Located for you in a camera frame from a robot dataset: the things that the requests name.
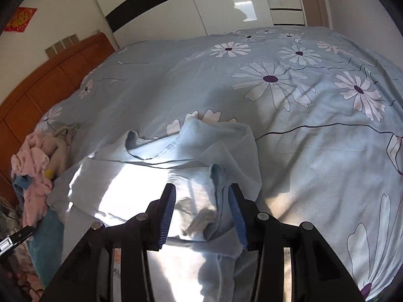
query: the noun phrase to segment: wooden headboard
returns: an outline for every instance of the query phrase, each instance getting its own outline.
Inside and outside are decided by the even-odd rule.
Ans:
[[[33,71],[0,105],[0,196],[11,205],[18,202],[9,176],[11,156],[41,117],[73,94],[83,77],[114,52],[103,33],[91,36]]]

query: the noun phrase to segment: yellow item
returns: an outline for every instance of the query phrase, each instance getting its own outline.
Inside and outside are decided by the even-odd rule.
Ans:
[[[48,179],[53,179],[54,178],[54,171],[51,169],[47,169],[44,172],[44,176]]]

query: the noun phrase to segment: screw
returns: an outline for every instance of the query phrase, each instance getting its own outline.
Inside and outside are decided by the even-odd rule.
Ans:
[[[139,213],[139,214],[136,216],[136,219],[137,219],[137,220],[140,220],[140,221],[146,220],[147,218],[148,218],[148,214],[146,214],[145,212],[144,212],[144,213]]]
[[[308,222],[308,221],[304,221],[303,223],[302,223],[302,228],[303,229],[305,229],[305,230],[311,230],[311,229],[313,229],[313,227],[314,227],[314,225],[312,225],[310,222]]]
[[[258,217],[258,219],[260,219],[260,220],[267,220],[267,219],[269,219],[269,214],[266,213],[266,212],[259,212],[259,213],[257,214],[257,217]]]
[[[100,221],[94,221],[92,224],[91,224],[91,228],[93,229],[93,230],[98,230],[98,229],[100,229],[102,227],[102,223],[100,222]]]

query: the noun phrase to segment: pink clothing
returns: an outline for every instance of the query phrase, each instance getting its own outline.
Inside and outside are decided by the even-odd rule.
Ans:
[[[20,150],[11,157],[11,177],[28,175],[32,183],[24,190],[23,226],[34,226],[48,209],[46,197],[53,188],[52,181],[43,172],[49,164],[49,157],[41,150],[45,136],[41,132],[29,134]]]
[[[27,274],[27,282],[31,285],[29,294],[32,298],[32,302],[39,302],[44,289],[38,276]]]

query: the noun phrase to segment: crumpled fabric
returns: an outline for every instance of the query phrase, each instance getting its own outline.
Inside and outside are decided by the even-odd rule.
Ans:
[[[29,177],[28,175],[15,176],[15,178],[13,180],[14,191],[23,197],[24,190],[27,190],[29,188],[29,186],[31,185],[31,182],[32,182],[32,178]]]
[[[24,190],[23,227],[35,226],[48,209],[46,197],[53,184],[43,175],[49,164],[49,157],[41,149],[45,140],[41,132],[33,132],[25,138],[17,154],[11,156],[11,177],[32,177],[31,185]]]
[[[177,186],[167,242],[159,252],[148,252],[155,300],[232,301],[234,268],[243,247],[228,187],[238,183],[253,201],[261,190],[255,138],[245,124],[207,124],[190,117],[176,135],[144,140],[128,131],[84,158],[79,168],[56,180],[48,198],[51,207],[56,194],[68,198],[62,260],[93,221],[113,225],[144,212],[167,182]]]

